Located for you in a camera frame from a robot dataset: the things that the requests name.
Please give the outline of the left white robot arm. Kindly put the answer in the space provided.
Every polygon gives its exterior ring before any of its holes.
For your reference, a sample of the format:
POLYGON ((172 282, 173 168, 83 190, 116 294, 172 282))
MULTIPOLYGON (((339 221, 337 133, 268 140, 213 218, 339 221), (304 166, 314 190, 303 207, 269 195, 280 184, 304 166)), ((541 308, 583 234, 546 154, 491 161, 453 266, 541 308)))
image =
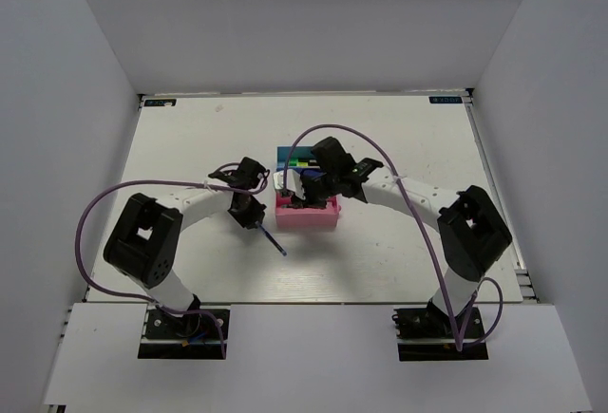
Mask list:
POLYGON ((221 213, 243 229, 256 230, 266 209, 256 194, 269 174, 261 163, 244 157, 235 169, 218 169, 202 184, 168 196, 131 196, 104 246, 104 261, 140 286, 178 335, 192 335, 200 327, 200 300, 174 270, 181 233, 221 213))

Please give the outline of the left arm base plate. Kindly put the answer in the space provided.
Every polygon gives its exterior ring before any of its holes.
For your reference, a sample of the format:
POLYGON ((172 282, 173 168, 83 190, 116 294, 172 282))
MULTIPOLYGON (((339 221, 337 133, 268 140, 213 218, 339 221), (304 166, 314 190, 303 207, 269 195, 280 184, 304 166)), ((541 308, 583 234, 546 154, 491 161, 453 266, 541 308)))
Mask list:
POLYGON ((141 360, 222 360, 227 349, 229 309, 210 309, 220 324, 218 332, 208 316, 186 322, 158 309, 145 315, 138 358, 141 360))

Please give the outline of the yellow cap black highlighter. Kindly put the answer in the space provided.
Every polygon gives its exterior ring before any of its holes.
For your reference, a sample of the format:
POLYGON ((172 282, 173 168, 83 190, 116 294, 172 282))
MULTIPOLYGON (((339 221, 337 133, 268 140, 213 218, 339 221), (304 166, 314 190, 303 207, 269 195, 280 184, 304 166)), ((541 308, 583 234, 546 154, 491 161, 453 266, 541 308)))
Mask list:
POLYGON ((295 159, 290 160, 289 166, 294 168, 315 168, 318 166, 318 163, 314 159, 295 159))

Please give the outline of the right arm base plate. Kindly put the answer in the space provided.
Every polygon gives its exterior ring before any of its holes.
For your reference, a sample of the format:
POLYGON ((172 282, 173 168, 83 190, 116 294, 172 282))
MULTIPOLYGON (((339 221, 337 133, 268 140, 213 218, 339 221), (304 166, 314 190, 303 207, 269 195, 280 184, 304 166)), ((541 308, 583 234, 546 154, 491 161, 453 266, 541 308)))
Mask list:
POLYGON ((485 334, 482 316, 477 307, 465 330, 463 350, 458 351, 449 326, 434 323, 426 308, 395 309, 391 316, 397 337, 400 362, 463 362, 489 359, 486 343, 472 346, 485 334))

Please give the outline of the blue ink pen refill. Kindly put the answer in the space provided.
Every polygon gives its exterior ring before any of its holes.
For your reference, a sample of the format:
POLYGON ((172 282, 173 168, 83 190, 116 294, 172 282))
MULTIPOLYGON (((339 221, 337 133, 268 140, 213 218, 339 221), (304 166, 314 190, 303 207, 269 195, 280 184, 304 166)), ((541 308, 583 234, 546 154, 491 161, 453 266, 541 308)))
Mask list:
POLYGON ((261 224, 257 224, 257 228, 263 233, 263 235, 267 238, 267 240, 273 245, 273 247, 282 255, 286 256, 286 250, 281 246, 281 244, 274 238, 274 236, 261 224))

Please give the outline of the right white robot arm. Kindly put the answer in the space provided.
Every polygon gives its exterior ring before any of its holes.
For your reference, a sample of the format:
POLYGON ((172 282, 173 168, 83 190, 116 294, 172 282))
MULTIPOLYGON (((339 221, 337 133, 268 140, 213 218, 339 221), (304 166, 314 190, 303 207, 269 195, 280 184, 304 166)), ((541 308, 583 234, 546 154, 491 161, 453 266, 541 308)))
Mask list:
POLYGON ((284 168, 275 187, 296 207, 321 207, 336 196, 390 209, 414 219, 423 234, 435 231, 442 249, 429 254, 439 287, 427 303, 430 327, 448 336, 459 329, 485 275, 513 236, 485 189, 452 191, 398 175, 388 160, 355 160, 338 139, 312 148, 316 169, 284 168))

